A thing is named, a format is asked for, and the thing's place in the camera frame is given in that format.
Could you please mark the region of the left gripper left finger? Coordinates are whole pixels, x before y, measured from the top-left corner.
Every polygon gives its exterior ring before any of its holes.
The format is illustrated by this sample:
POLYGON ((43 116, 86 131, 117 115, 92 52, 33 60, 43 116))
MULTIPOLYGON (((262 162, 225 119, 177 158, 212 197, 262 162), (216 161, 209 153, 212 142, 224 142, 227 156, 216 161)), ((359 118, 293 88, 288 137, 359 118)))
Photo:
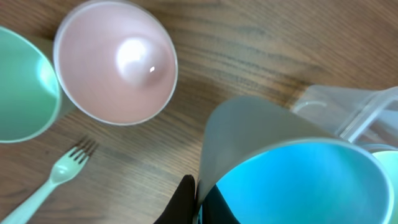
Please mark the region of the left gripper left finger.
POLYGON ((192 224, 195 209, 195 179, 185 175, 154 224, 192 224))

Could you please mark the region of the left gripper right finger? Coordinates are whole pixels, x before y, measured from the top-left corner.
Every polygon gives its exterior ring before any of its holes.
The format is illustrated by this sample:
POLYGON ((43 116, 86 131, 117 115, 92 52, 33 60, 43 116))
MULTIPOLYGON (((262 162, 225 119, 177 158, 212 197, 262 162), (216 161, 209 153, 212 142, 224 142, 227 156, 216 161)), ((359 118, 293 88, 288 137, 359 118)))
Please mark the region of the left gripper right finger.
POLYGON ((204 199, 198 212, 199 224, 240 224, 215 185, 204 199))

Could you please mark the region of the blue cup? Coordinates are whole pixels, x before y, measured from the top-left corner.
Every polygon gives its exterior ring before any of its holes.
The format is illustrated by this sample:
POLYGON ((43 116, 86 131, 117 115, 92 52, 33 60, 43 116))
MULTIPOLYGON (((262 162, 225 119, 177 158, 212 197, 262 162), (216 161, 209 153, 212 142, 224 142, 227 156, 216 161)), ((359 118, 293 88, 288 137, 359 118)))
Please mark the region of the blue cup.
POLYGON ((217 186, 240 223, 388 223, 391 188, 379 161, 256 96, 208 118, 193 221, 217 186))

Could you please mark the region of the teal bowl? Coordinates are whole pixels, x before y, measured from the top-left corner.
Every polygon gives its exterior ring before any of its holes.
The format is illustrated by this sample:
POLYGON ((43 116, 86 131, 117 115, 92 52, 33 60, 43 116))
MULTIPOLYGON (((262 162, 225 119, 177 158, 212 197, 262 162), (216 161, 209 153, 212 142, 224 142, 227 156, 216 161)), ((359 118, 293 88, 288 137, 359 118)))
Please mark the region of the teal bowl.
POLYGON ((397 147, 382 143, 359 143, 382 165, 391 188, 391 212, 388 223, 397 224, 397 147))

